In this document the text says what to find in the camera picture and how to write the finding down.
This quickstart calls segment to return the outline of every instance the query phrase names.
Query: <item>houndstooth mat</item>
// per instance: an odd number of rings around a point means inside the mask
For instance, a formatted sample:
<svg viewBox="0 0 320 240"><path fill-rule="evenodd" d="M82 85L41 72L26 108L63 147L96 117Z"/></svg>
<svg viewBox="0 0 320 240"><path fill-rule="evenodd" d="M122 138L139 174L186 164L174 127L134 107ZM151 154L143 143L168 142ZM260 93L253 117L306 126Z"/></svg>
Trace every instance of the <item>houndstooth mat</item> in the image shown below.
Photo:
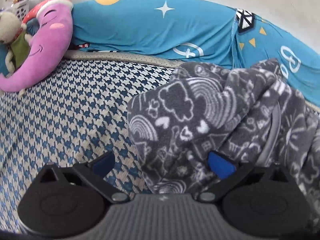
<svg viewBox="0 0 320 240"><path fill-rule="evenodd" d="M173 69L115 61L64 60L25 94L0 98L0 229L19 231L17 205L40 169L88 161L113 150L106 180L146 192L127 131L127 102L167 83Z"/></svg>

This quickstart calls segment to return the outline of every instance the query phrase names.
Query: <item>white star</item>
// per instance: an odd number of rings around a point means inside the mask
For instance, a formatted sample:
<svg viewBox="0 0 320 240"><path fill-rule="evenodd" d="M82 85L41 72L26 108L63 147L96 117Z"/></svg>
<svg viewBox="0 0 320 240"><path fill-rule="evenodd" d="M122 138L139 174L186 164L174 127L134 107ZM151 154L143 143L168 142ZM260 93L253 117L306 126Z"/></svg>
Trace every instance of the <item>white star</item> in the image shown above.
<svg viewBox="0 0 320 240"><path fill-rule="evenodd" d="M170 10L174 10L174 8L169 8L168 5L167 5L167 1L164 2L164 5L160 8L155 8L155 10L160 10L162 11L162 17L164 18L165 16L165 13L167 11L170 11Z"/></svg>

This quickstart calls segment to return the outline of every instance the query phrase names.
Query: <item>plush toy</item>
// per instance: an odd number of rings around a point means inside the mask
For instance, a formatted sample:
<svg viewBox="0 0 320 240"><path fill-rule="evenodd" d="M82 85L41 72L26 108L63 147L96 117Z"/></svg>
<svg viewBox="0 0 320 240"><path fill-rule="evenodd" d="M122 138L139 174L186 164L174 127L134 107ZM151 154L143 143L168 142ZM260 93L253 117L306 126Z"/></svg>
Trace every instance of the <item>plush toy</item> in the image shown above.
<svg viewBox="0 0 320 240"><path fill-rule="evenodd" d="M32 87L57 67L70 45L72 8L70 0L47 0L29 12L26 21L36 17L40 29L29 40L31 50L22 66L9 78L0 74L1 90L18 92Z"/></svg>
<svg viewBox="0 0 320 240"><path fill-rule="evenodd" d="M21 25L18 17L12 12L0 13L0 43L8 45L5 64L10 73L18 69L29 55L30 47L26 39L26 25Z"/></svg>

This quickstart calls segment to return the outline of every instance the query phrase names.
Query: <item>teddy bear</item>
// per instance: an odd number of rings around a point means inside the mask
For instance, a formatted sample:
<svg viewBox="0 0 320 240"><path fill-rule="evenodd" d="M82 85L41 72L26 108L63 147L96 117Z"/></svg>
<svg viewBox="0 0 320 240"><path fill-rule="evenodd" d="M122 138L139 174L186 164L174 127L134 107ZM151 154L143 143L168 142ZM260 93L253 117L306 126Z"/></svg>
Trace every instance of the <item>teddy bear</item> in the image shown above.
<svg viewBox="0 0 320 240"><path fill-rule="evenodd" d="M5 65L9 73L16 71L29 55L28 41L32 36L26 33L26 28L12 12L0 13L0 43L8 46Z"/></svg>

